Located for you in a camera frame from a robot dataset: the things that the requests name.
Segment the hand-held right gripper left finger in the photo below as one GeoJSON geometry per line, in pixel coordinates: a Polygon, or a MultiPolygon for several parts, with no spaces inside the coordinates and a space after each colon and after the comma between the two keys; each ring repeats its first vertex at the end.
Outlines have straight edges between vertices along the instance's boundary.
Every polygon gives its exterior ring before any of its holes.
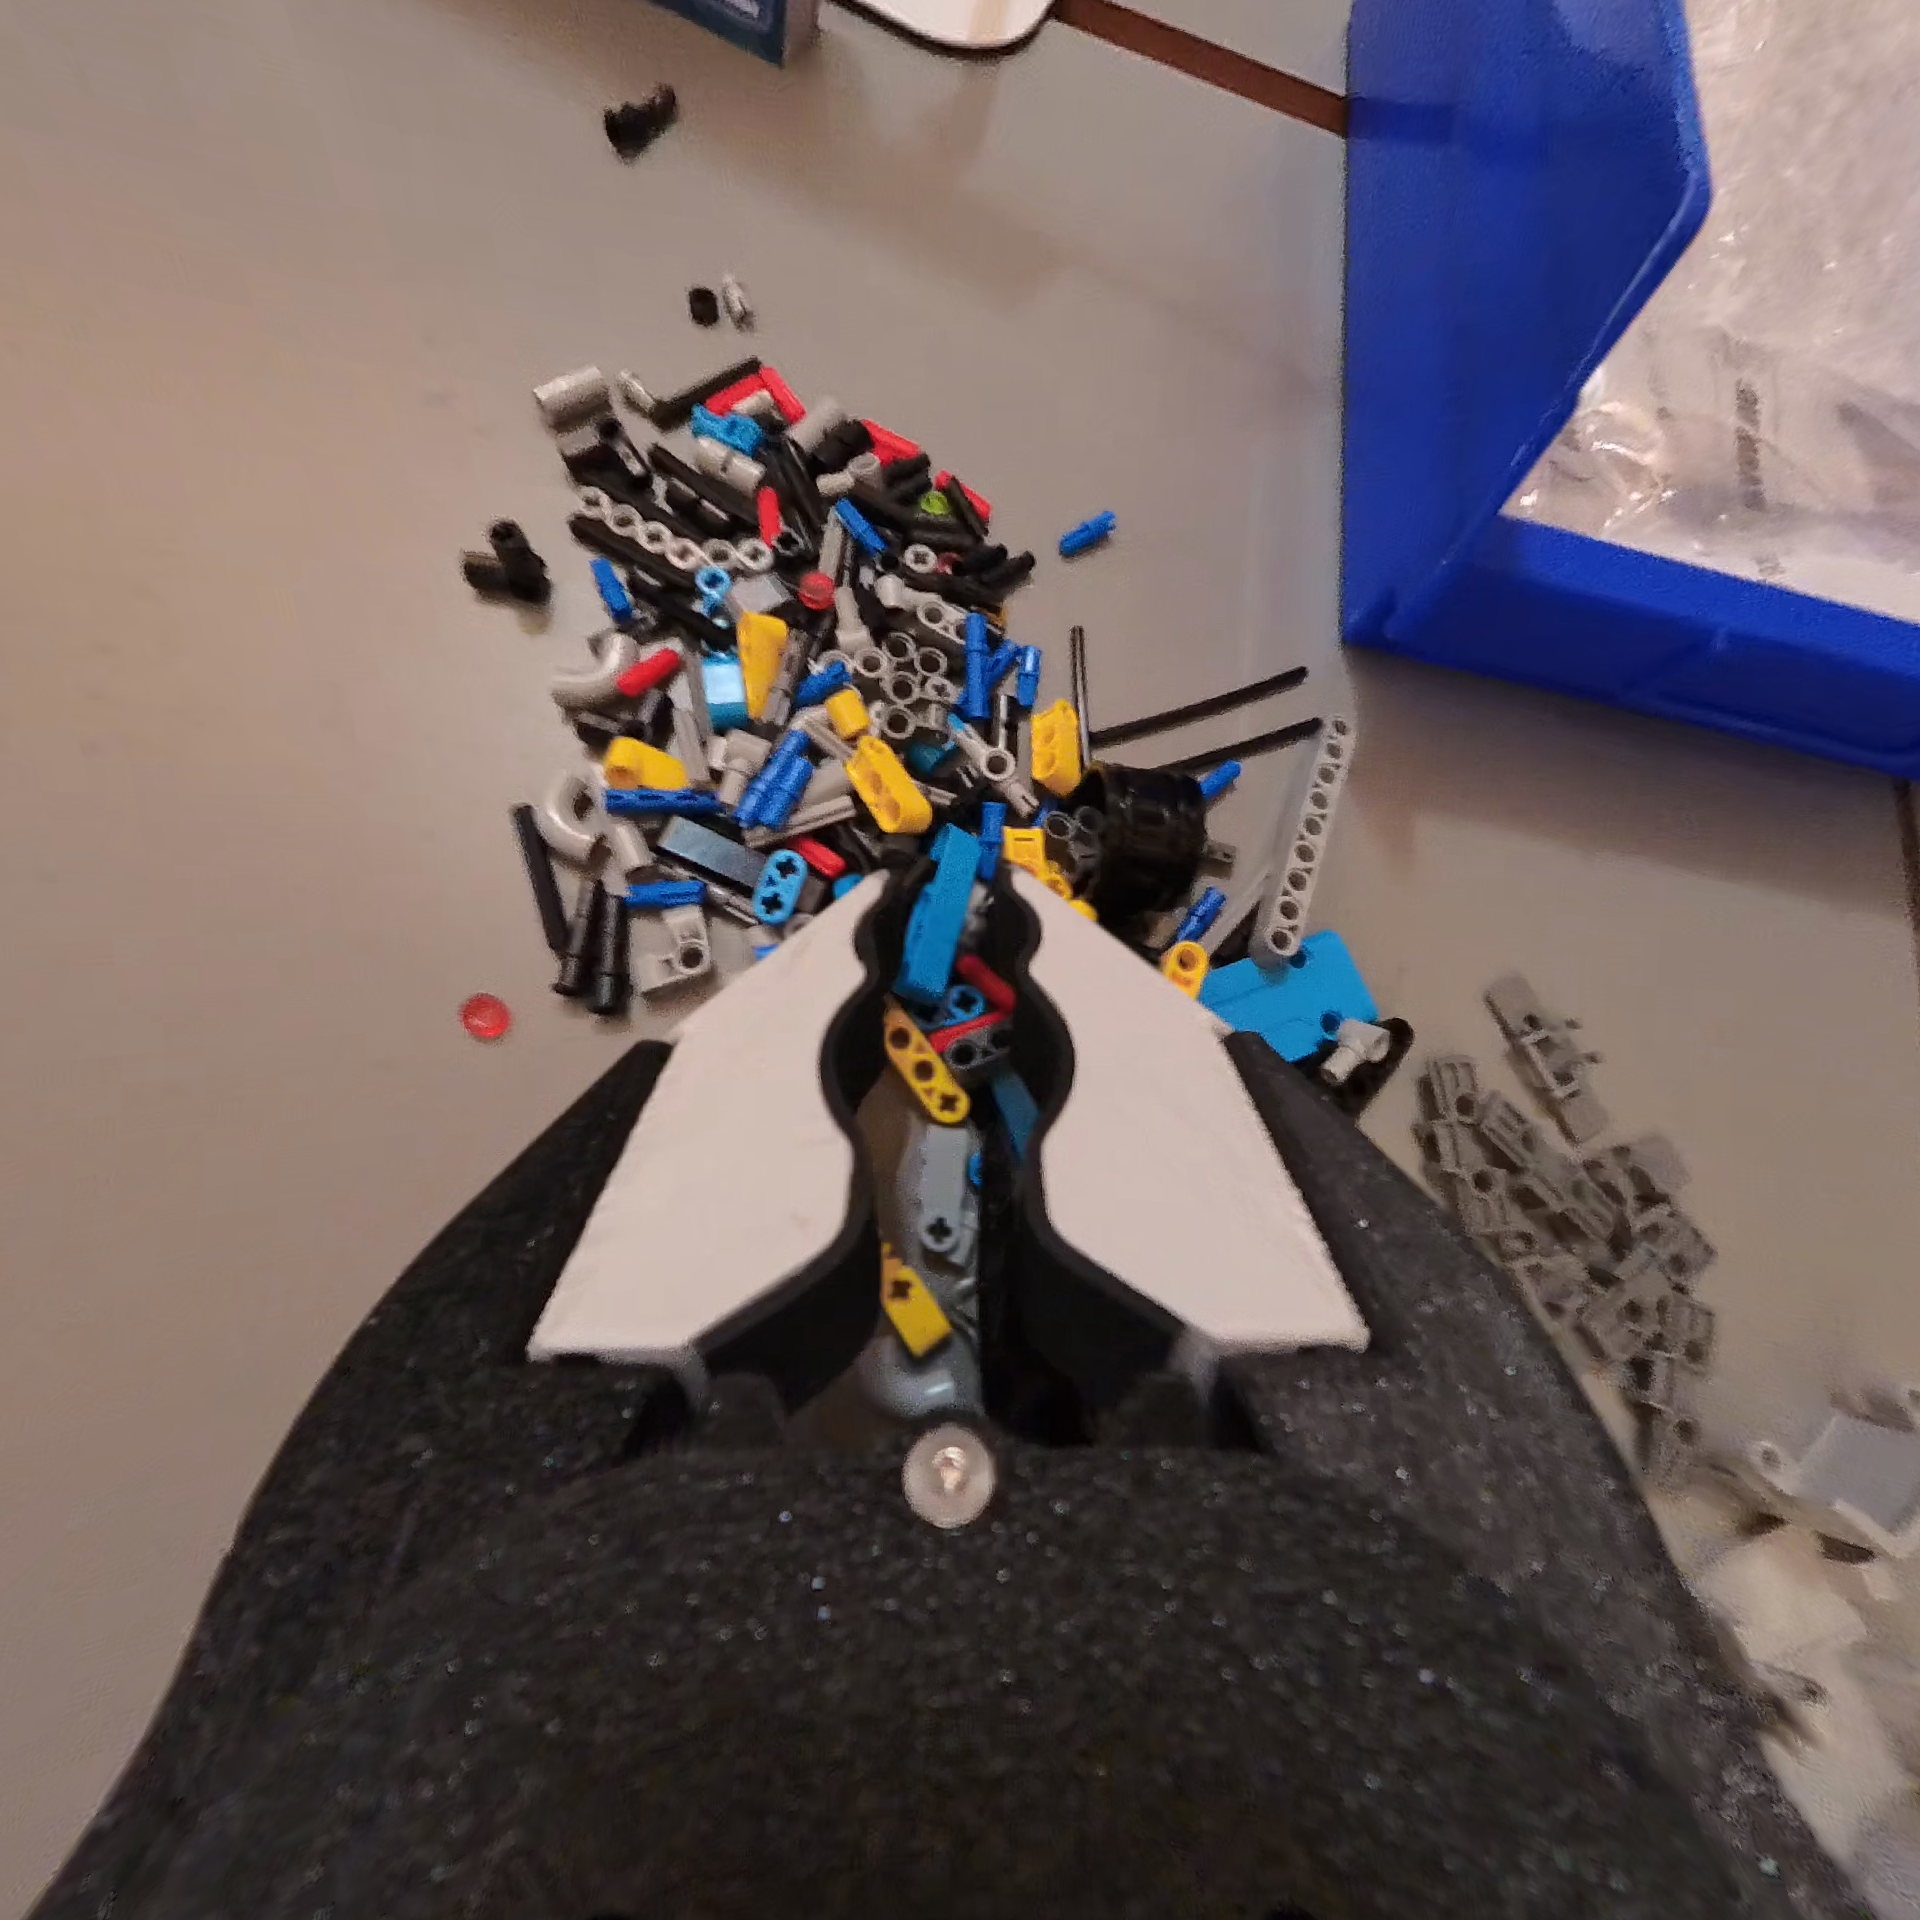
{"type": "Polygon", "coordinates": [[[872,1158],[890,882],[690,1016],[527,1337],[530,1363],[655,1368],[700,1402],[759,1377],[815,1402],[880,1318],[872,1158]]]}

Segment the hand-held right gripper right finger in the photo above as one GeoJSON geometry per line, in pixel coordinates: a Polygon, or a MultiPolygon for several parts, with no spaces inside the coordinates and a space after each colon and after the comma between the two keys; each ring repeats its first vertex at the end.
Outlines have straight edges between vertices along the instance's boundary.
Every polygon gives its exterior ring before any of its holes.
{"type": "Polygon", "coordinates": [[[1036,1103],[1014,1182],[1014,1328],[1091,1416],[1149,1378],[1208,1402],[1242,1361],[1372,1330],[1232,1034],[1023,871],[991,905],[1036,1103]]]}

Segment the pile of small brick parts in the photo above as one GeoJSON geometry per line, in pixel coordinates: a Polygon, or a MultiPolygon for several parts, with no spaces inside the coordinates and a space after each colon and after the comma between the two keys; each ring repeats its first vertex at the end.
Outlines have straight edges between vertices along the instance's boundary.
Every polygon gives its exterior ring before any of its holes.
{"type": "MultiPolygon", "coordinates": [[[[1099,851],[1126,777],[1189,782],[1203,820],[1245,767],[1276,763],[1260,838],[1176,854],[1168,903],[1120,934],[1183,993],[1242,959],[1290,960],[1359,744],[1352,703],[1304,664],[1203,703],[1075,732],[1045,703],[1039,655],[1008,640],[991,587],[1029,555],[989,539],[987,508],[912,448],[831,402],[794,415],[750,369],[690,402],[693,442],[643,446],[595,369],[551,383],[566,530],[604,624],[549,695],[576,739],[540,802],[511,815],[556,956],[556,994],[621,1020],[636,996],[725,971],[714,922],[757,954],[802,931],[878,867],[883,830],[974,838],[991,874],[1032,874],[1091,920],[1099,881],[1139,856],[1099,851]]],[[[1296,1064],[1363,1114],[1419,1044],[1378,993],[1296,1064]]],[[[1442,1211],[1519,1288],[1579,1371],[1635,1430],[1654,1514],[1738,1667],[1759,1686],[1789,1785],[1845,1823],[1915,1785],[1915,1384],[1853,1384],[1830,1407],[1724,1447],[1699,1395],[1730,1327],[1696,1217],[1696,1167],[1661,1131],[1626,1129],[1596,1088],[1603,1051],[1523,971],[1495,977],[1486,1023],[1504,1068],[1430,1047],[1407,1138],[1442,1211]]]]}

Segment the light grey desk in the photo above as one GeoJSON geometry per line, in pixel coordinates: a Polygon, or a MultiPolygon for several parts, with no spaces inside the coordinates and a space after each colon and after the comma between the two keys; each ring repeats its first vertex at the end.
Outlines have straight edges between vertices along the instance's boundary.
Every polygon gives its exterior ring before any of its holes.
{"type": "Polygon", "coordinates": [[[1523,971],[1696,1167],[1730,1444],[1915,1380],[1914,802],[1338,655],[1338,136],[1045,27],[5,4],[5,1915],[386,1286],[628,1042],[509,809],[591,630],[534,385],[765,352],[986,490],[1091,715],[1357,706],[1315,920],[1429,1047],[1523,971]],[[659,84],[636,161],[604,110],[659,84]],[[755,329],[695,327],[736,278],[755,329]],[[471,1041],[491,993],[511,1034],[471,1041]]]}

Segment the blue long curved panel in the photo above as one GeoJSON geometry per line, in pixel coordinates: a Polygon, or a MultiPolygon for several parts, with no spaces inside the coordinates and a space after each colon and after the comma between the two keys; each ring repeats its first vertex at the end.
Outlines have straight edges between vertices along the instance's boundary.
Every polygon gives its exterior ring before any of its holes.
{"type": "Polygon", "coordinates": [[[1319,931],[1274,968],[1242,959],[1213,968],[1198,994],[1218,1023],[1261,1039],[1292,1065],[1323,1056],[1348,1023],[1378,1024],[1381,1011],[1338,931],[1319,931]]]}

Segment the blue plastic bin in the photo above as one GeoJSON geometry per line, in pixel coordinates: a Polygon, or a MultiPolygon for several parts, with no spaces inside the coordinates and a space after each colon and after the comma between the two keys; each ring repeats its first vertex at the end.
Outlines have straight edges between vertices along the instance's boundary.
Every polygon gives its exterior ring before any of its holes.
{"type": "Polygon", "coordinates": [[[1915,624],[1504,513],[1709,204],[1680,4],[1351,8],[1341,639],[1915,782],[1915,624]]]}

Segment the clear bags of parts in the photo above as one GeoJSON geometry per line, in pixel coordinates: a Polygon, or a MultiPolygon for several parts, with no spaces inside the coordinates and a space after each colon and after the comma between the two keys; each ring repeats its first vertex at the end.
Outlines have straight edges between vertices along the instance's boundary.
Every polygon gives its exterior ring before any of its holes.
{"type": "Polygon", "coordinates": [[[1712,209],[1508,513],[1917,618],[1917,4],[1687,4],[1712,209]]]}

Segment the small robot kit box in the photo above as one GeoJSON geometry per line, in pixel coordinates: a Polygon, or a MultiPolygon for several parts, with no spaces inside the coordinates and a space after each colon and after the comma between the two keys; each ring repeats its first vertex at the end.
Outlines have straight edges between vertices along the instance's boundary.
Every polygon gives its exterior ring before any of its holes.
{"type": "Polygon", "coordinates": [[[773,67],[790,67],[814,47],[820,2],[655,2],[710,38],[773,67]]]}

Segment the white paper sheet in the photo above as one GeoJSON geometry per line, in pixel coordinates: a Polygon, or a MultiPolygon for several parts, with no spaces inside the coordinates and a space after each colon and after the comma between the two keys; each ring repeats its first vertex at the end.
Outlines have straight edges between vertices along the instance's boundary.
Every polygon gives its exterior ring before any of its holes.
{"type": "Polygon", "coordinates": [[[1008,57],[1032,41],[1058,2],[837,2],[944,57],[1008,57]]]}

